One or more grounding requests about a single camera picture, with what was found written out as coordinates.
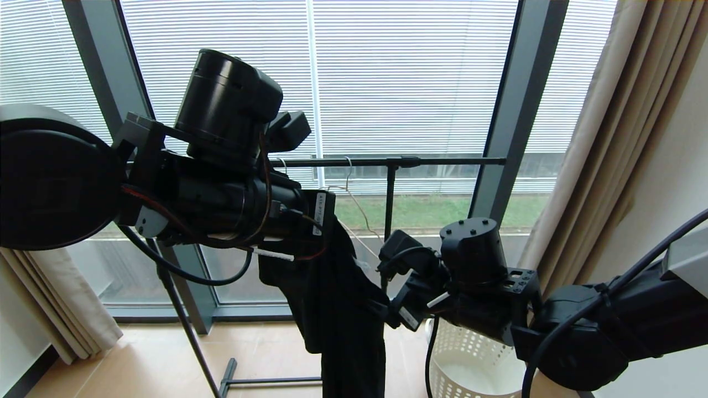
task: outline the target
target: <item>white label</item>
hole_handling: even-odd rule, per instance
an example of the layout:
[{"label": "white label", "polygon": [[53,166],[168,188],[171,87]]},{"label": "white label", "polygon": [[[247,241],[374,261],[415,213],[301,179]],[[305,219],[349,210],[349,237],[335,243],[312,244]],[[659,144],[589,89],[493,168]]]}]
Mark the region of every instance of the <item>white label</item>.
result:
[{"label": "white label", "polygon": [[416,318],[413,318],[413,315],[411,315],[405,307],[401,307],[401,309],[399,309],[399,314],[401,315],[401,318],[403,318],[403,320],[406,321],[406,323],[411,327],[411,329],[417,329],[418,325],[421,324],[416,321]]},{"label": "white label", "polygon": [[[317,194],[317,200],[315,202],[314,206],[314,220],[317,221],[320,225],[323,225],[322,222],[324,221],[324,204],[327,201],[327,194],[324,192],[320,192]],[[319,230],[317,227],[312,227],[312,234],[318,237],[322,236],[322,231]]]}]

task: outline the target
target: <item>beige curtain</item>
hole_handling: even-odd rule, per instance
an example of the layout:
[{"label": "beige curtain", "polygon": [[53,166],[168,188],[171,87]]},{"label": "beige curtain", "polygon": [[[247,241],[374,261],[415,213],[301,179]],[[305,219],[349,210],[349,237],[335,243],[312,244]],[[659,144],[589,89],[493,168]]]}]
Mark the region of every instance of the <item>beige curtain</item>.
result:
[{"label": "beige curtain", "polygon": [[673,113],[707,25],[703,0],[617,3],[556,188],[520,260],[538,269],[546,293],[590,275],[631,205],[632,181]]},{"label": "beige curtain", "polygon": [[122,336],[66,249],[0,248],[0,278],[9,282],[66,363],[108,350]]}]

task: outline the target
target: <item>laundry basket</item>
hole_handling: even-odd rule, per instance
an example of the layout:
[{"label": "laundry basket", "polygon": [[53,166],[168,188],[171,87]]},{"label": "laundry basket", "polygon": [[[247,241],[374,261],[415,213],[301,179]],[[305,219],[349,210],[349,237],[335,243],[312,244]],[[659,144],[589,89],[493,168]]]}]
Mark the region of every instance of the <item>laundry basket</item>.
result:
[{"label": "laundry basket", "polygon": [[430,357],[433,398],[520,398],[525,371],[513,347],[440,318]]}]

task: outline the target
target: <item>robotic arm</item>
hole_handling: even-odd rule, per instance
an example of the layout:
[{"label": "robotic arm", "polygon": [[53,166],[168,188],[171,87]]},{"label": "robotic arm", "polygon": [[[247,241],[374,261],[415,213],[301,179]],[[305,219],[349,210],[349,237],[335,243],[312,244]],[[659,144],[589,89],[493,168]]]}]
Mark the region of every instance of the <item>robotic arm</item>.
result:
[{"label": "robotic arm", "polygon": [[[129,114],[112,147],[56,110],[0,106],[0,245],[64,247],[115,221],[155,261],[210,285],[239,275],[213,281],[187,274],[130,227],[167,245],[236,247],[248,258],[318,256],[333,224],[334,194],[304,190],[270,167],[268,152],[293,150],[310,133],[302,112],[278,112],[281,101],[282,90],[263,72],[201,50],[175,127]],[[189,156],[165,149],[168,136],[188,142]],[[707,234],[700,244],[669,248],[707,217],[708,210],[616,280],[565,286],[545,301],[534,271],[506,266],[494,220],[444,227],[439,254],[396,231],[381,249],[379,272],[388,279],[413,272],[391,302],[374,307],[392,327],[416,330],[440,316],[515,346],[529,362],[524,397],[536,367],[565,387],[596,390],[629,361],[708,343]],[[298,252],[259,251],[266,238]]]}]

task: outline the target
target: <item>black garment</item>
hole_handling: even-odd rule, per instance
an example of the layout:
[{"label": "black garment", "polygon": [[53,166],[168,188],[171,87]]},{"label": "black garment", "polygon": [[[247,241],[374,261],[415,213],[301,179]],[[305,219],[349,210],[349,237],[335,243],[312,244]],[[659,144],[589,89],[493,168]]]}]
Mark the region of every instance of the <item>black garment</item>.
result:
[{"label": "black garment", "polygon": [[[264,249],[283,250],[283,242]],[[384,322],[370,300],[389,299],[354,262],[354,245],[334,222],[327,251],[291,263],[261,256],[261,281],[280,288],[310,353],[322,354],[323,398],[383,398]]]}]

